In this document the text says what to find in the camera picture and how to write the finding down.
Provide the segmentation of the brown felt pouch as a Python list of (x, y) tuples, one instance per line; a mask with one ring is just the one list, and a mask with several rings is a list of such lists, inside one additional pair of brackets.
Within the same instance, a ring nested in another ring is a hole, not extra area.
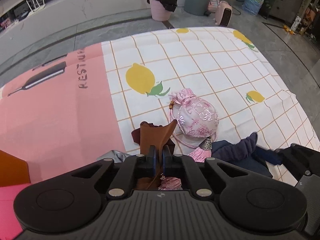
[(143, 177), (138, 179), (138, 190), (157, 190), (161, 185), (163, 172), (162, 151), (168, 147), (170, 154), (173, 154), (175, 144), (170, 139), (175, 130), (177, 121), (174, 119), (168, 125), (156, 126), (146, 121), (140, 123), (140, 128), (131, 132), (133, 142), (140, 146), (140, 154), (147, 155), (151, 146), (156, 148), (156, 174), (152, 178)]

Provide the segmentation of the pink brocade tassel pouch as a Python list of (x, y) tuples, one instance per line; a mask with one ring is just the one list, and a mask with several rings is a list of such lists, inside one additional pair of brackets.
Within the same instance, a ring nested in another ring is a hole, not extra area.
[(212, 142), (217, 140), (220, 121), (217, 110), (190, 88), (173, 92), (169, 99), (169, 121), (177, 121), (177, 127), (185, 138), (175, 133), (172, 136), (180, 145), (192, 150), (188, 156), (195, 162), (204, 162), (211, 157)]

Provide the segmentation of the grey silver fabric pouch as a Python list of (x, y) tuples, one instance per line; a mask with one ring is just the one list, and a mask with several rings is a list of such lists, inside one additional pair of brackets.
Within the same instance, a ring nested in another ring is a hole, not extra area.
[(102, 156), (98, 157), (97, 161), (105, 160), (105, 159), (113, 159), (113, 161), (115, 163), (123, 163), (124, 160), (130, 156), (131, 155), (127, 154), (127, 153), (123, 153), (123, 152), (116, 151), (116, 150), (111, 150), (111, 151), (103, 154)]

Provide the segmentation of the navy blue knit hat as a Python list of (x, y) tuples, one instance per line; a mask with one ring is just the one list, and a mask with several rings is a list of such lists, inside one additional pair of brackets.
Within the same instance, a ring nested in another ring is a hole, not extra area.
[(272, 178), (266, 163), (282, 165), (283, 158), (276, 151), (258, 146), (257, 140), (258, 134), (253, 132), (236, 144), (226, 140), (213, 142), (212, 157)]

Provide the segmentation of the lemon print pink tablecloth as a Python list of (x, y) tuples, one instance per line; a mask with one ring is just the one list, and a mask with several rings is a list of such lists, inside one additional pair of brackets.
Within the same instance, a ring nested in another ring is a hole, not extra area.
[(255, 45), (225, 27), (150, 31), (82, 48), (1, 88), (1, 150), (25, 160), (32, 183), (110, 150), (137, 154), (143, 121), (169, 122), (170, 95), (189, 88), (217, 110), (217, 140), (252, 132), (269, 149), (319, 150), (306, 113)]

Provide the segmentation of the orange wooden box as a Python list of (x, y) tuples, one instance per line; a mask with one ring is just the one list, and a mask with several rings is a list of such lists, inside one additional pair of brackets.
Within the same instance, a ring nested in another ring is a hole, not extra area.
[(29, 184), (29, 168), (26, 161), (0, 152), (0, 187)]

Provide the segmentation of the red storage box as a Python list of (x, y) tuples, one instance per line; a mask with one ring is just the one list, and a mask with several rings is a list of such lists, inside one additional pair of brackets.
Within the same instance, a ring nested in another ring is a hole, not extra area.
[(30, 184), (1, 187), (0, 189), (0, 238), (14, 239), (22, 228), (14, 213), (14, 199)]

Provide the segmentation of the pink bin with black bag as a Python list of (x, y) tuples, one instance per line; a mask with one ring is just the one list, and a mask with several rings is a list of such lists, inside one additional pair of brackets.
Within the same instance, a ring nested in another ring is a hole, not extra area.
[(168, 21), (177, 8), (178, 0), (146, 0), (150, 5), (152, 19), (159, 22)]

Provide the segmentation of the pink space heater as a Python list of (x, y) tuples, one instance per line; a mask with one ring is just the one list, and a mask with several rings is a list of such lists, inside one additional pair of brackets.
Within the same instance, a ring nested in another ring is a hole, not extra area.
[(232, 16), (231, 5), (223, 0), (209, 0), (208, 10), (215, 14), (216, 25), (227, 27)]

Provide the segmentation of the grey drawer cabinet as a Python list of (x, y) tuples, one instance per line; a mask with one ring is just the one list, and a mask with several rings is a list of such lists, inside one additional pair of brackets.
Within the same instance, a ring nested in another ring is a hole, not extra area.
[(302, 3), (303, 0), (274, 0), (268, 15), (286, 23), (293, 23)]

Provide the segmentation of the blue water jug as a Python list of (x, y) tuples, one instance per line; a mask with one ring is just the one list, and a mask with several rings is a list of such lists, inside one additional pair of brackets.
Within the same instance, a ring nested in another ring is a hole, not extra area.
[(251, 15), (257, 16), (263, 3), (264, 0), (245, 0), (242, 5), (242, 9)]

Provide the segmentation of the white wifi router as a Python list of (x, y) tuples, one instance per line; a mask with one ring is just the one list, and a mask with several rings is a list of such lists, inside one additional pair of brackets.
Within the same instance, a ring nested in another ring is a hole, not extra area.
[(25, 0), (27, 3), (27, 6), (30, 10), (31, 14), (34, 14), (35, 12), (44, 9), (46, 6), (45, 0)]

